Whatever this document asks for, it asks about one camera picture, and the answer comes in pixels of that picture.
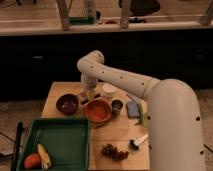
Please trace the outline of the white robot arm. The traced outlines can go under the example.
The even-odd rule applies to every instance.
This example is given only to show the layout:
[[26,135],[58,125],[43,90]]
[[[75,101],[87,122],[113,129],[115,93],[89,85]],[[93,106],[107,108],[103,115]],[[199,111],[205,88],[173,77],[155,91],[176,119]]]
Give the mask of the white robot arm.
[[199,102],[188,84],[108,67],[98,50],[77,68],[88,89],[102,80],[147,102],[151,171],[206,171]]

